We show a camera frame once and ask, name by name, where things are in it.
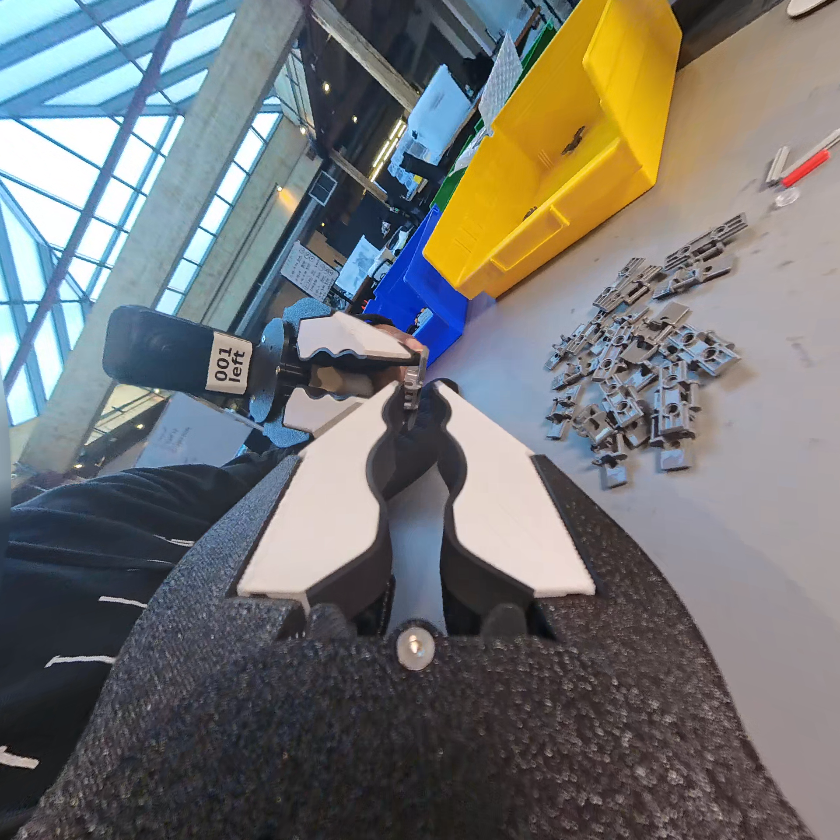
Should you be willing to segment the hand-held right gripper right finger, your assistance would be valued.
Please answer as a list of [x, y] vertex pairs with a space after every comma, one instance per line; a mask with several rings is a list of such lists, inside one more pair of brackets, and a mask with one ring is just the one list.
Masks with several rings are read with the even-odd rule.
[[447, 490], [440, 573], [453, 597], [594, 595], [535, 454], [446, 384], [430, 395]]

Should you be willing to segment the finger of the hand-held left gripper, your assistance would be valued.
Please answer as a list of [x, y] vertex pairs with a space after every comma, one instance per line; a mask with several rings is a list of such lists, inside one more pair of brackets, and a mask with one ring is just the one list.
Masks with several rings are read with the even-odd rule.
[[310, 434], [322, 435], [366, 404], [367, 397], [335, 395], [317, 388], [296, 387], [284, 406], [284, 427]]
[[302, 319], [298, 326], [301, 361], [335, 366], [409, 366], [422, 352], [390, 333], [345, 313]]

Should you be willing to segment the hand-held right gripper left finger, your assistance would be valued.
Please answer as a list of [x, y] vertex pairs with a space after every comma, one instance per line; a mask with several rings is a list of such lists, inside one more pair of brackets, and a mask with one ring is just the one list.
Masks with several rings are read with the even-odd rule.
[[403, 420], [393, 382], [301, 451], [248, 558], [237, 595], [377, 599], [392, 575], [382, 487]]

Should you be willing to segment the pile of grey track links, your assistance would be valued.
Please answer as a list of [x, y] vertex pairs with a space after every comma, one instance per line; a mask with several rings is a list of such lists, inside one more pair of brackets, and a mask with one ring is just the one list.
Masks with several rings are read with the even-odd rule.
[[734, 342], [691, 322], [681, 301], [729, 275], [728, 248], [749, 228], [732, 215], [672, 251], [662, 264], [633, 257], [592, 303], [591, 316], [553, 343], [547, 439], [580, 436], [604, 490], [629, 483], [629, 457], [655, 454], [660, 474], [694, 465], [700, 389], [741, 360]]
[[585, 132], [586, 126], [580, 126], [558, 154], [545, 149], [538, 152], [538, 177], [529, 199], [530, 205], [521, 217], [522, 220], [534, 214], [543, 201], [569, 179], [571, 156], [581, 145]]

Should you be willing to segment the yellow plastic bin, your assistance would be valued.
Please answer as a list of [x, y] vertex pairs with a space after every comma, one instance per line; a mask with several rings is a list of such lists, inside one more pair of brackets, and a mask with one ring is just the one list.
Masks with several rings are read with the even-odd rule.
[[[656, 184], [682, 31], [667, 1], [584, 1], [478, 145], [424, 248], [468, 299], [497, 298]], [[541, 149], [580, 126], [570, 177], [522, 220]]]

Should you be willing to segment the grey desk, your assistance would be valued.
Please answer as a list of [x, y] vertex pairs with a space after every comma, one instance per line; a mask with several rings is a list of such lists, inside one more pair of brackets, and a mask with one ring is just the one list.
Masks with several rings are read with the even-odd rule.
[[[783, 206], [764, 182], [838, 128], [838, 2], [786, 2], [678, 73], [656, 186], [497, 302], [469, 304], [436, 363], [480, 411], [545, 453], [675, 587], [752, 741], [819, 838], [838, 838], [838, 151]], [[731, 274], [681, 297], [742, 359], [702, 392], [695, 464], [630, 458], [601, 488], [585, 441], [544, 436], [550, 345], [632, 257], [660, 261], [745, 213]]]

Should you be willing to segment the person's left hand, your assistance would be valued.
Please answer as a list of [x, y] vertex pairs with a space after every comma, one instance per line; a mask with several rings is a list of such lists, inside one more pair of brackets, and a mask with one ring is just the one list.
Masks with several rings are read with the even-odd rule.
[[368, 325], [372, 326], [374, 329], [378, 329], [381, 332], [384, 332], [390, 335], [394, 340], [399, 342], [400, 344], [407, 347], [414, 353], [421, 353], [427, 350], [426, 346], [423, 345], [421, 342], [417, 341], [412, 334], [399, 330], [394, 323], [388, 319], [380, 316], [378, 314], [371, 314], [363, 312], [355, 316], [357, 319], [367, 323]]

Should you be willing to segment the blue plastic bin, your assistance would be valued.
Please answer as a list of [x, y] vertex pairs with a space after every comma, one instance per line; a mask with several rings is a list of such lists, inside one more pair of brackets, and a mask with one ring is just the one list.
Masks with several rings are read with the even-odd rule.
[[414, 337], [428, 348], [433, 364], [462, 335], [467, 298], [454, 289], [424, 257], [424, 247], [442, 213], [433, 206], [408, 239], [367, 303], [364, 313], [389, 319], [407, 332], [423, 312], [426, 319]]

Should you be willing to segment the concrete column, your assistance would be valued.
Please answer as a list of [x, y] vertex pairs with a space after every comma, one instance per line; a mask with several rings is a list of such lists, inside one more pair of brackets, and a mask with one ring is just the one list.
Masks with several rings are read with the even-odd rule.
[[108, 280], [18, 462], [65, 473], [112, 391], [102, 348], [112, 310], [153, 306], [276, 80], [305, 18], [297, 1], [247, 1], [234, 16]]

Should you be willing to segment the green plastic bin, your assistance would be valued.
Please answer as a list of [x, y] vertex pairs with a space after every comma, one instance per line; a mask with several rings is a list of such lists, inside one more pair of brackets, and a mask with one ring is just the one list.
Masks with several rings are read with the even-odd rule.
[[[502, 90], [504, 92], [504, 95], [500, 100], [499, 107], [491, 114], [492, 119], [494, 119], [498, 115], [498, 113], [501, 110], [501, 107], [507, 103], [512, 93], [517, 89], [517, 87], [519, 87], [524, 78], [528, 75], [530, 69], [541, 57], [542, 53], [549, 46], [551, 40], [557, 34], [557, 32], [557, 27], [555, 27], [552, 23], [546, 23], [544, 26], [541, 27], [531, 46], [524, 52], [523, 56], [521, 57], [521, 71], [518, 75], [518, 78], [510, 84], [505, 84], [505, 86], [503, 86]], [[459, 163], [456, 163], [454, 165], [450, 173], [448, 173], [447, 176], [444, 178], [442, 185], [440, 186], [436, 196], [434, 197], [433, 205], [441, 213], [446, 209], [446, 206], [449, 204], [452, 196], [455, 194], [458, 185], [460, 184], [467, 171], [467, 165], [471, 162], [472, 157], [475, 156], [475, 152], [477, 152], [478, 145], [486, 136], [489, 135], [489, 133], [490, 132], [486, 130], [486, 126], [481, 119], [476, 124], [476, 130], [469, 137], [465, 147], [461, 152], [461, 155], [466, 154], [468, 158], [465, 165], [460, 166]]]

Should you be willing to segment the large glass windows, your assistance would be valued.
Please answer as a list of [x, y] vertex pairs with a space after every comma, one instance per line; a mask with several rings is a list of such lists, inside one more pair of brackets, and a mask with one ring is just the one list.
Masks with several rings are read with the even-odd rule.
[[9, 426], [44, 411], [242, 2], [186, 2], [154, 87], [112, 147], [177, 2], [2, 1], [2, 377]]

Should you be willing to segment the person's black hooded sweater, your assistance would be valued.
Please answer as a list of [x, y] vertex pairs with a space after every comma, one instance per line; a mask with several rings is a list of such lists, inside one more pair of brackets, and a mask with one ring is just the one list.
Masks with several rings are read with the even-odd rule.
[[56, 781], [117, 656], [184, 554], [303, 444], [220, 467], [128, 469], [10, 511], [1, 601], [1, 816]]

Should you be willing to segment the clear plastic bag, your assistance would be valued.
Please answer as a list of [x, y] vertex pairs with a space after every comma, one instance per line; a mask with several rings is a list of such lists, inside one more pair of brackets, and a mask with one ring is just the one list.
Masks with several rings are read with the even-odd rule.
[[500, 43], [497, 57], [478, 100], [482, 123], [477, 142], [492, 135], [491, 125], [515, 89], [522, 73], [522, 63], [515, 42], [507, 31]]

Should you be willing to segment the pile of small black red pins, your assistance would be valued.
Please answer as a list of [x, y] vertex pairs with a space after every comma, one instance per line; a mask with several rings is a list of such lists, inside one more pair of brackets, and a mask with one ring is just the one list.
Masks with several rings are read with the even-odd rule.
[[797, 201], [798, 185], [832, 159], [838, 144], [839, 129], [835, 129], [795, 159], [791, 159], [791, 147], [780, 147], [763, 181], [763, 187], [772, 193], [770, 210], [782, 209]]

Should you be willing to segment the white wall chart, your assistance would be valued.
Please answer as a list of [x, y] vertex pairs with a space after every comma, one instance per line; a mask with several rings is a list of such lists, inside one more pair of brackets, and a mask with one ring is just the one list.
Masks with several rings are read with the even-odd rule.
[[299, 241], [295, 241], [280, 267], [280, 275], [306, 296], [325, 302], [339, 272]]

